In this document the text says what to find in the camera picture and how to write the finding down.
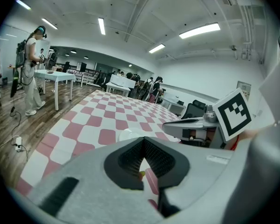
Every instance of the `ceiling light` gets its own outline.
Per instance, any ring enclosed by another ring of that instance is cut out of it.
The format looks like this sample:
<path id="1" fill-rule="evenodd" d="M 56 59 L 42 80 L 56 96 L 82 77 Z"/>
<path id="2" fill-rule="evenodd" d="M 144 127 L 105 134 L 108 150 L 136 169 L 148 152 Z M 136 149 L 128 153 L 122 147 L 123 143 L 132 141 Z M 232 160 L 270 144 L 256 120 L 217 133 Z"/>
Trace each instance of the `ceiling light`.
<path id="1" fill-rule="evenodd" d="M 31 10 L 31 7 L 29 7 L 26 3 L 22 2 L 21 0 L 15 0 L 18 4 L 23 6 L 25 9 Z"/>
<path id="2" fill-rule="evenodd" d="M 50 23 L 47 19 L 45 19 L 45 18 L 42 18 L 42 20 L 44 21 L 44 22 L 46 22 L 48 25 L 50 25 L 52 28 L 54 28 L 54 29 L 58 29 L 56 26 L 54 26 L 52 23 Z"/>
<path id="3" fill-rule="evenodd" d="M 103 24 L 103 18 L 99 18 L 98 19 L 98 23 L 99 23 L 99 27 L 101 29 L 101 32 L 103 35 L 106 35 L 105 31 L 104 31 L 104 24 Z"/>
<path id="4" fill-rule="evenodd" d="M 17 37 L 17 36 L 14 36 L 14 35 L 10 35 L 10 34 L 5 34 L 5 35 L 9 35 L 9 36 Z"/>
<path id="5" fill-rule="evenodd" d="M 190 36 L 199 35 L 199 34 L 206 33 L 206 32 L 219 31 L 219 30 L 220 30 L 219 24 L 216 22 L 216 23 L 213 23 L 213 24 L 208 24 L 208 25 L 205 25 L 205 26 L 195 28 L 193 30 L 181 33 L 179 36 L 182 39 L 185 39 L 185 38 L 190 37 Z"/>
<path id="6" fill-rule="evenodd" d="M 153 53 L 153 52 L 156 52 L 156 51 L 158 51 L 158 50 L 160 50 L 160 49 L 162 49 L 162 48 L 164 48 L 164 47 L 165 47 L 165 45 L 160 44 L 159 46 L 153 48 L 153 49 L 150 50 L 149 52 L 150 52 L 150 53 Z"/>

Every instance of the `white cable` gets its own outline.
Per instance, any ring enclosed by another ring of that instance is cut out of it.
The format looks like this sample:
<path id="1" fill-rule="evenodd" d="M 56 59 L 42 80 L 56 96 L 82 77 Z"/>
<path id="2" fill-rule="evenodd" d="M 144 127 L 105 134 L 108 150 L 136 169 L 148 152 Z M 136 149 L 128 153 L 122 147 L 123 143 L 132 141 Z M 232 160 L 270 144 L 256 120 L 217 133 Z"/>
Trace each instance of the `white cable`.
<path id="1" fill-rule="evenodd" d="M 15 135 L 15 136 L 13 136 L 12 138 L 10 138 L 7 142 L 5 142 L 4 144 L 1 144 L 0 145 L 0 148 L 3 146 L 3 145 L 5 145 L 5 144 L 7 144 L 10 140 L 12 140 L 14 137 L 19 137 L 18 135 Z"/>

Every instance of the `table leg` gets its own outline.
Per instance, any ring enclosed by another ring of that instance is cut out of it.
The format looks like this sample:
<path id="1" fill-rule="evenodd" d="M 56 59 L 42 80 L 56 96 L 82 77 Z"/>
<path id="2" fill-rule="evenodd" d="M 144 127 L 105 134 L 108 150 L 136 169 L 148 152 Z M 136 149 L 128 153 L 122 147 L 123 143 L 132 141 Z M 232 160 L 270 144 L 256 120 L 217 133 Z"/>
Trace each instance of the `table leg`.
<path id="1" fill-rule="evenodd" d="M 73 95 L 73 83 L 74 83 L 74 81 L 73 81 L 73 80 L 71 80 L 71 81 L 70 81 L 69 100 L 71 100 L 71 99 L 72 99 L 72 95 Z"/>
<path id="2" fill-rule="evenodd" d="M 84 80 L 84 74 L 82 74 L 81 87 L 82 87 L 82 85 L 83 85 L 83 80 Z"/>
<path id="3" fill-rule="evenodd" d="M 58 82 L 55 82 L 55 109 L 59 110 L 59 107 L 58 107 Z"/>
<path id="4" fill-rule="evenodd" d="M 46 79 L 43 79 L 43 94 L 46 94 Z"/>

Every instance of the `red cable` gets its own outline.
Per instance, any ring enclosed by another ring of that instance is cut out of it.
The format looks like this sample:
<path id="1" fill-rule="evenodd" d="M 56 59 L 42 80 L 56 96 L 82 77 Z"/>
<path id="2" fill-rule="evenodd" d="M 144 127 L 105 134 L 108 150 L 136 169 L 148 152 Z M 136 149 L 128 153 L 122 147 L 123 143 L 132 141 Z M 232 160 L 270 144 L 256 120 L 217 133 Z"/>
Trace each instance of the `red cable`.
<path id="1" fill-rule="evenodd" d="M 236 139 L 236 142 L 233 144 L 232 148 L 230 150 L 235 150 L 236 147 L 237 147 L 237 144 L 238 144 L 238 140 L 239 140 L 239 135 L 237 135 L 237 139 Z"/>

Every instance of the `white sneaker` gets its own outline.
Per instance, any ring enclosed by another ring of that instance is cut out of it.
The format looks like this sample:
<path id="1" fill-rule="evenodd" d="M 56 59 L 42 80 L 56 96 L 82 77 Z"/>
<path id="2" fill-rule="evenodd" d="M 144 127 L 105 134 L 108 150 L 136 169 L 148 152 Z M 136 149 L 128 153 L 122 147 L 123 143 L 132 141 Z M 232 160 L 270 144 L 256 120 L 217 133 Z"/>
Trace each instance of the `white sneaker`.
<path id="1" fill-rule="evenodd" d="M 36 110 L 31 110 L 31 111 L 29 111 L 29 112 L 25 112 L 25 115 L 26 116 L 31 116 L 31 115 L 35 115 L 36 114 Z"/>
<path id="2" fill-rule="evenodd" d="M 37 107 L 37 109 L 39 110 L 39 109 L 42 108 L 45 104 L 46 104 L 46 102 L 45 102 L 45 101 L 42 101 L 41 106 L 40 106 L 40 107 Z"/>

